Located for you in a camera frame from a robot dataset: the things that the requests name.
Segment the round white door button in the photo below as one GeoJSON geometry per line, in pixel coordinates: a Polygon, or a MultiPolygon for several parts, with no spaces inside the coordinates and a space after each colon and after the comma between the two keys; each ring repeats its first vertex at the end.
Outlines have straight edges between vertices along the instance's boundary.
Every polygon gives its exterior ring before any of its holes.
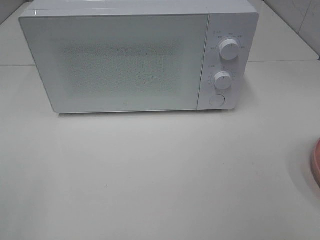
{"type": "Polygon", "coordinates": [[[209,103],[212,107],[212,109],[221,109],[221,107],[224,105],[225,103],[225,97],[221,94],[216,94],[213,95],[210,100],[209,103]]]}

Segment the upper white power knob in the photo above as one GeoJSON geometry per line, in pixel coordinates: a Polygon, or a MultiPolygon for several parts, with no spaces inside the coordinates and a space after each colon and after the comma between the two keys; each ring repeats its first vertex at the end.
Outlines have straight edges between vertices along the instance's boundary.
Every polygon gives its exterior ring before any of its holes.
{"type": "Polygon", "coordinates": [[[226,37],[218,44],[219,54],[223,60],[231,61],[238,57],[240,52],[240,41],[234,37],[226,37]]]}

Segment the white microwave door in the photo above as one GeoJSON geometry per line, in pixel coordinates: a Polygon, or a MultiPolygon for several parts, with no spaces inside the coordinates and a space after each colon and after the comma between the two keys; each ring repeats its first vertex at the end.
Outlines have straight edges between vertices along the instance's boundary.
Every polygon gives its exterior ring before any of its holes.
{"type": "Polygon", "coordinates": [[[197,108],[206,14],[19,22],[56,113],[197,108]]]}

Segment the pink round plate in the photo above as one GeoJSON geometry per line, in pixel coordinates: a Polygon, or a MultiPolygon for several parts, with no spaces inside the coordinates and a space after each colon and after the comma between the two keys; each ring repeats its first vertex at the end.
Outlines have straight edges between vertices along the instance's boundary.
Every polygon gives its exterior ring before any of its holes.
{"type": "Polygon", "coordinates": [[[310,166],[314,180],[320,186],[320,139],[316,141],[313,147],[310,166]]]}

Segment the lower white timer knob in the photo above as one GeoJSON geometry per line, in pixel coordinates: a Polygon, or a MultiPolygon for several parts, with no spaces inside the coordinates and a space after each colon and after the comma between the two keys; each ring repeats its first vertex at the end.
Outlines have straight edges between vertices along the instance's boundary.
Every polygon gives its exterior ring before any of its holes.
{"type": "Polygon", "coordinates": [[[226,90],[232,85],[232,76],[227,71],[220,71],[214,75],[213,83],[216,89],[226,90]]]}

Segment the white microwave oven body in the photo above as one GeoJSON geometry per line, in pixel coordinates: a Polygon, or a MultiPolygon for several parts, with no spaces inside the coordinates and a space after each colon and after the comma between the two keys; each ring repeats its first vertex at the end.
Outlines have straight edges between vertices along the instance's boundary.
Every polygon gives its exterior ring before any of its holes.
{"type": "Polygon", "coordinates": [[[18,20],[20,23],[20,18],[26,17],[173,15],[208,15],[196,109],[121,112],[204,111],[235,108],[259,20],[259,13],[246,0],[35,0],[18,20]],[[236,38],[240,42],[239,54],[233,60],[222,59],[219,52],[219,42],[228,37],[236,38]],[[215,74],[222,71],[229,72],[232,77],[231,86],[225,90],[219,90],[214,85],[215,74]],[[210,99],[214,95],[225,97],[225,103],[221,109],[212,109],[210,99]]]}

